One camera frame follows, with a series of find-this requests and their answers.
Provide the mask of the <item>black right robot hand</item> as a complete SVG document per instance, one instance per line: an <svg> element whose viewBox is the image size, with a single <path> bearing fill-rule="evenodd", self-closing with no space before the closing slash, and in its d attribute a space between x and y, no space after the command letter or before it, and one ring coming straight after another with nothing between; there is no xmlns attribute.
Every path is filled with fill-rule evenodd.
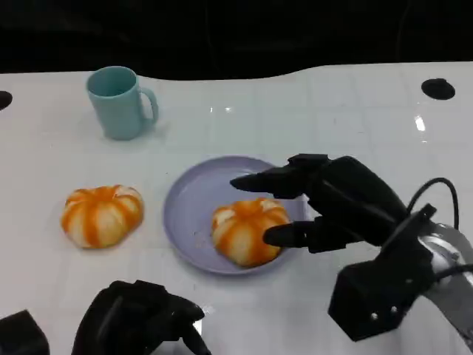
<svg viewBox="0 0 473 355"><path fill-rule="evenodd" d="M307 196L319 216L271 227L263 240L271 246L306 248L312 254L357 242L382 246L409 216L399 196L350 156L331 160L327 155L298 154L285 166L235 178L231 185L276 199Z"/></svg>

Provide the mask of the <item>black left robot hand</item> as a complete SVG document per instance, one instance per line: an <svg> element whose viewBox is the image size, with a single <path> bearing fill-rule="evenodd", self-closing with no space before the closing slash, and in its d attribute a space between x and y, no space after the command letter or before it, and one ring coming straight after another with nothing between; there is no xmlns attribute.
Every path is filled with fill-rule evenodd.
<svg viewBox="0 0 473 355"><path fill-rule="evenodd" d="M193 354L210 354L194 323L201 307L163 285L114 281L88 307L75 335L73 354L151 354L182 340Z"/></svg>

